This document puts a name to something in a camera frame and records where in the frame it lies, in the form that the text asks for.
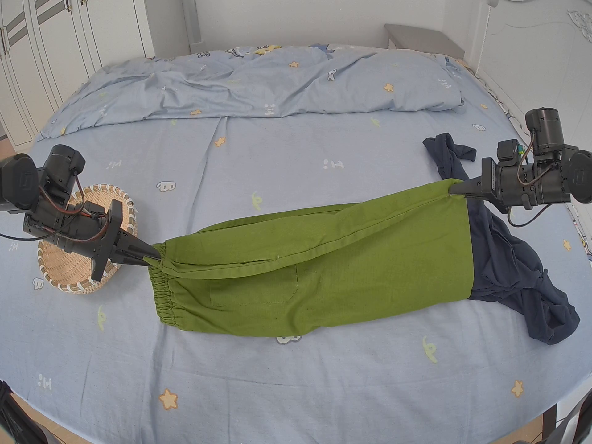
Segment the crumpled dark clothing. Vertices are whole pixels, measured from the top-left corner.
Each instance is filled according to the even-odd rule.
[[[475,160],[477,151],[454,143],[449,133],[423,141],[442,179],[469,179],[460,159]],[[580,316],[567,295],[551,283],[541,259],[510,234],[503,220],[483,201],[467,199],[475,279],[470,300],[498,301],[524,315],[533,339],[552,345],[569,337]]]

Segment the nightstand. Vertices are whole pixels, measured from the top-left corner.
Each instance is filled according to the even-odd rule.
[[[455,59],[465,56],[465,51],[441,31],[404,25],[386,24],[384,27],[388,32],[389,49],[415,49]]]

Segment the green pants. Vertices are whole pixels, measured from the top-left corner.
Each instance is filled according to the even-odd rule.
[[[471,294],[462,196],[446,179],[364,203],[241,218],[155,245],[156,311],[184,330],[301,336]]]

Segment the headboard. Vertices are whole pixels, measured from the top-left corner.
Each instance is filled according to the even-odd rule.
[[[522,125],[529,109],[555,107],[565,142],[592,151],[592,0],[474,5],[469,65]],[[525,141],[527,133],[520,133]],[[590,238],[592,204],[574,204]]]

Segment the mattress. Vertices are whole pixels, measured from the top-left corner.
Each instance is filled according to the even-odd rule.
[[[222,116],[219,106],[220,113],[204,114],[218,99],[189,97],[183,87],[195,83],[175,62],[141,61],[124,66],[125,77],[107,69],[91,79],[48,122],[30,154],[41,166],[56,143],[80,151],[82,184],[125,190],[136,206],[138,236],[157,243],[232,218],[366,201],[439,181],[421,142],[442,132],[475,147],[478,159],[516,137],[496,101],[454,61],[427,58],[437,64],[432,75],[446,79],[459,101],[436,97],[416,110],[414,98],[397,101],[383,88],[403,87],[404,79],[399,86],[380,71],[354,71],[332,113],[320,103],[317,112],[303,113],[303,98],[296,97],[322,92],[315,81],[339,82],[337,71],[329,81],[333,65],[341,61],[338,71],[346,72],[384,50],[329,45],[261,56],[257,50],[177,61],[194,64],[211,90],[222,76],[208,67],[226,64],[226,84],[241,79],[232,75],[239,66],[269,58],[255,70],[258,88],[237,97],[231,114]],[[292,81],[298,90],[282,92],[285,67],[300,69],[288,64],[303,64],[306,55],[320,69],[305,78],[309,83]],[[177,76],[160,85],[162,74],[149,68],[165,63]],[[118,98],[117,84],[123,91],[135,80],[146,87]],[[266,80],[278,84],[273,93],[285,94],[279,103],[266,101],[268,107],[269,93],[260,89]],[[379,83],[392,100],[365,99],[367,106],[351,110],[342,103],[348,92],[359,98]],[[223,90],[236,93],[231,86]],[[311,104],[315,94],[308,94]],[[249,108],[248,97],[260,97],[263,107]],[[478,161],[463,166],[470,176],[480,174]],[[531,215],[515,209],[514,221]],[[3,233],[20,236],[21,227],[22,216],[0,217]],[[531,339],[515,311],[469,300],[303,337],[181,331],[159,322],[145,268],[123,266],[99,291],[70,295],[43,281],[36,242],[2,240],[0,379],[58,424],[100,444],[487,443],[540,415],[592,371],[592,270],[567,209],[553,206],[512,232],[537,250],[581,317],[557,345]]]

